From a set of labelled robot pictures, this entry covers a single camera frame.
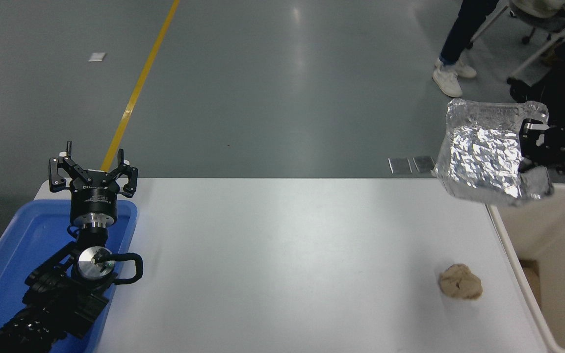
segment metal cylinder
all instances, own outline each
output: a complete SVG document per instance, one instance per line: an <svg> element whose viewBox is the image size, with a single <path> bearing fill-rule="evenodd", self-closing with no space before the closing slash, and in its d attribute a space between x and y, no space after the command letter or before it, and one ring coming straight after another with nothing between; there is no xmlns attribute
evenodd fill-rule
<svg viewBox="0 0 565 353"><path fill-rule="evenodd" d="M83 228L111 226L117 221L117 194L107 187L83 187L71 195L71 224Z"/></svg>

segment chair leg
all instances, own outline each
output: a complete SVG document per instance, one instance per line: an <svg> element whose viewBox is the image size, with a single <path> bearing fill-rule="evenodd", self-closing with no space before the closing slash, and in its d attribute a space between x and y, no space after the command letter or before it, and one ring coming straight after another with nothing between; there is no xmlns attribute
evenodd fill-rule
<svg viewBox="0 0 565 353"><path fill-rule="evenodd" d="M529 44L529 42L531 42L531 38L533 38L533 34L535 34L535 33L536 33L536 28L533 27L533 28L531 29L531 33L529 33L528 36L524 36L524 37L522 38L522 44L525 44L525 45L526 45L526 44Z"/></svg>
<svg viewBox="0 0 565 353"><path fill-rule="evenodd" d="M496 22L496 20L498 18L500 18L500 15L502 15L503 13L505 13L505 11L507 11L507 9L509 9L509 3L505 4L505 6L503 6L502 9L500 9L500 11L498 11L493 18L489 19L489 21L487 23L484 24L484 26L482 26L477 33L475 33L475 35L472 36L472 39L470 40L470 45L469 47L471 47L471 45L475 42L475 40L477 40L480 36L482 36L485 31L494 24L494 22Z"/></svg>
<svg viewBox="0 0 565 353"><path fill-rule="evenodd" d="M520 66L518 66L517 69L515 69L511 74L509 74L509 78L507 80L509 81L511 79L515 79L516 75L518 73L520 73L522 70L524 70L525 67L531 65L532 62L536 61L536 59L539 58L540 55L543 52L547 51L550 47L552 47L560 37L561 36L559 36L558 34L555 34L554 36L552 36L551 40L549 40L544 45L542 45L542 47L540 49L538 49L538 51L536 51L527 60L525 60Z"/></svg>

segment gray floor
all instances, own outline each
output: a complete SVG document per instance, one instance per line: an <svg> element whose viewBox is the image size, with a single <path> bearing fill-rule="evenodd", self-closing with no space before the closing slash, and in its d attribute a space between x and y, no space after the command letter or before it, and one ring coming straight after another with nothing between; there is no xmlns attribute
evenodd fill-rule
<svg viewBox="0 0 565 353"><path fill-rule="evenodd" d="M388 157L437 155L449 99L431 72L459 5L182 0L126 158L140 177L392 177ZM0 1L0 235L67 139L99 168L170 6ZM479 71L464 98L512 102L507 74L544 41L523 46L528 30L503 16L464 54Z"/></svg>

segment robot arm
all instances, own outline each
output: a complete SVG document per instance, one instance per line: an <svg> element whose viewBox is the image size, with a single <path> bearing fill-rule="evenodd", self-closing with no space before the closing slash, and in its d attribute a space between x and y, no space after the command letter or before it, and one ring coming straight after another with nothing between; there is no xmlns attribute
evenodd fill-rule
<svg viewBox="0 0 565 353"><path fill-rule="evenodd" d="M72 179L58 173L64 170ZM121 190L117 179L128 177ZM71 192L70 223L79 229L76 241L65 245L25 279L29 286L26 305L0 328L0 352L47 353L67 334L82 339L108 304L103 293L112 285L131 284L143 276L138 254L112 254L105 243L108 227L117 221L117 194L132 197L137 169L130 167L119 150L117 168L110 173L85 170L67 150L49 162L50 191ZM134 261L136 274L118 279L115 263Z"/></svg>

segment black cable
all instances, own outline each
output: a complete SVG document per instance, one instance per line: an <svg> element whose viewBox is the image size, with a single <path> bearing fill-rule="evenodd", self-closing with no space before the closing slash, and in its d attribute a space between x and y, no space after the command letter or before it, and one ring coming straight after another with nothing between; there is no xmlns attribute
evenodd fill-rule
<svg viewBox="0 0 565 353"><path fill-rule="evenodd" d="M74 237L74 239L78 239L78 233L80 232L80 229L76 229L76 230L71 230L71 227L74 227L73 224L70 224L67 227L67 233L69 233L69 235L71 235L72 237Z"/></svg>

